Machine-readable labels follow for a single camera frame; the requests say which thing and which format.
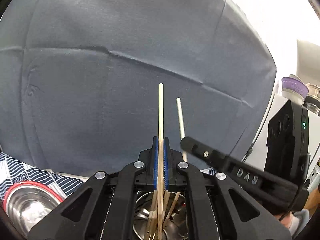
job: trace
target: wave pattern fabric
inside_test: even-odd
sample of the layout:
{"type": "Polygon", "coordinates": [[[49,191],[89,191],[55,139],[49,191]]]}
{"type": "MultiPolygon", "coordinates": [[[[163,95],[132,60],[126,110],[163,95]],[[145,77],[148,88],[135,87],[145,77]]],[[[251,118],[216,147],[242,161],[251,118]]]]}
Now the wave pattern fabric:
{"type": "Polygon", "coordinates": [[[6,191],[21,181],[35,181],[51,188],[63,199],[71,195],[86,179],[63,176],[25,164],[0,153],[0,200],[4,200],[6,191]]]}

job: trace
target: stainless steel bowl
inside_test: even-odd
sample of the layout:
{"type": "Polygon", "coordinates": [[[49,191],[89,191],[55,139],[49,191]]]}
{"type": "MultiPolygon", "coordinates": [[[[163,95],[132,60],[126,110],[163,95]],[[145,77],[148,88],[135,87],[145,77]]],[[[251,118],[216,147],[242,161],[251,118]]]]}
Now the stainless steel bowl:
{"type": "MultiPolygon", "coordinates": [[[[175,193],[170,194],[169,203],[165,215],[167,215],[175,193]]],[[[140,193],[136,201],[136,208],[134,214],[133,231],[138,239],[143,240],[144,232],[148,222],[150,207],[152,202],[152,193],[140,193]]],[[[186,206],[184,203],[184,196],[180,195],[176,207],[170,217],[169,222],[164,228],[162,240],[184,240],[188,238],[188,230],[186,223],[186,206]]]]}
{"type": "Polygon", "coordinates": [[[306,107],[311,112],[315,113],[316,115],[320,115],[320,108],[312,103],[306,103],[306,107]]]}
{"type": "Polygon", "coordinates": [[[311,96],[317,100],[320,100],[320,87],[313,84],[306,84],[309,89],[308,96],[311,96]]]}
{"type": "Polygon", "coordinates": [[[25,181],[8,189],[4,209],[15,228],[27,237],[30,229],[61,202],[62,198],[47,186],[25,181]]]}

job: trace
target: bamboo stick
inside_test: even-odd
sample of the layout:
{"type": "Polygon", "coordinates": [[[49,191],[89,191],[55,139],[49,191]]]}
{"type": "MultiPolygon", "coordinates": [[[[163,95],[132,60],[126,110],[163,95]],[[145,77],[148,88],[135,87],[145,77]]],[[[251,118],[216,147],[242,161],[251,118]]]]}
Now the bamboo stick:
{"type": "Polygon", "coordinates": [[[153,197],[152,197],[152,202],[151,202],[151,207],[150,207],[150,213],[149,213],[149,216],[148,216],[148,223],[147,223],[147,226],[146,226],[146,230],[145,230],[145,233],[144,233],[143,240],[148,240],[147,235],[148,235],[148,232],[150,231],[152,215],[156,211],[156,203],[157,203],[157,191],[155,190],[153,192],[153,197]]]}
{"type": "Polygon", "coordinates": [[[163,212],[162,212],[162,218],[164,219],[165,211],[167,210],[169,198],[170,198],[170,192],[167,190],[164,191],[164,200],[163,200],[163,212]]]}
{"type": "Polygon", "coordinates": [[[153,235],[156,232],[156,228],[157,228],[157,216],[158,216],[158,210],[156,210],[155,212],[153,212],[152,215],[152,220],[151,220],[151,225],[150,225],[150,230],[148,232],[147,235],[147,240],[149,240],[149,238],[151,237],[151,240],[153,239],[153,235]]]}
{"type": "MultiPolygon", "coordinates": [[[[177,98],[177,108],[178,108],[178,118],[179,118],[179,127],[180,127],[180,137],[181,139],[184,138],[186,135],[185,135],[185,132],[184,132],[184,123],[183,123],[183,115],[182,115],[182,107],[181,107],[181,99],[180,98],[177,98]]],[[[188,162],[188,157],[187,157],[187,153],[182,151],[182,158],[183,158],[183,161],[184,162],[188,162]]],[[[176,203],[178,201],[178,198],[180,196],[180,192],[177,192],[176,195],[174,196],[174,200],[171,204],[171,207],[169,209],[169,212],[167,214],[167,217],[165,218],[164,220],[164,223],[163,223],[163,227],[165,227],[170,219],[170,216],[176,206],[176,203]]]]}
{"type": "Polygon", "coordinates": [[[157,180],[157,193],[158,193],[158,239],[162,239],[162,223],[163,223],[163,84],[159,84],[159,135],[158,135],[158,180],[157,180]]]}

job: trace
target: white appliance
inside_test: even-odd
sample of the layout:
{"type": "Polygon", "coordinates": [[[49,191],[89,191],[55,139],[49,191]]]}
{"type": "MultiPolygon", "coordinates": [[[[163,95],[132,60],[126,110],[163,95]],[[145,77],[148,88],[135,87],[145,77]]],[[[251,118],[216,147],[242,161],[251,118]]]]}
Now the white appliance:
{"type": "Polygon", "coordinates": [[[320,167],[316,165],[311,172],[309,178],[307,179],[307,182],[309,183],[308,191],[309,193],[318,188],[320,183],[320,167]]]}
{"type": "MultiPolygon", "coordinates": [[[[271,107],[267,113],[265,122],[262,125],[258,137],[253,142],[252,152],[245,160],[245,163],[253,166],[257,169],[264,170],[266,164],[266,158],[268,153],[267,137],[268,137],[268,123],[270,119],[283,107],[283,105],[288,101],[279,95],[274,95],[271,103],[271,107]]],[[[311,175],[314,167],[316,166],[320,158],[320,116],[314,114],[308,110],[309,116],[309,146],[308,152],[310,153],[310,165],[308,170],[307,178],[311,175]]]]}

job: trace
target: purple mesh lid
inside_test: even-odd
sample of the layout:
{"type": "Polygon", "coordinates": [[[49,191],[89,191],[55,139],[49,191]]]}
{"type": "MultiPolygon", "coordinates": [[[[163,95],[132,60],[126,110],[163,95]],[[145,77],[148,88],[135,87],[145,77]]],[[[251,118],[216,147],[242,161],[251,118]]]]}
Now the purple mesh lid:
{"type": "Polygon", "coordinates": [[[309,92],[309,89],[301,81],[291,77],[284,77],[281,80],[282,80],[282,88],[290,89],[300,94],[304,99],[306,98],[309,92]]]}

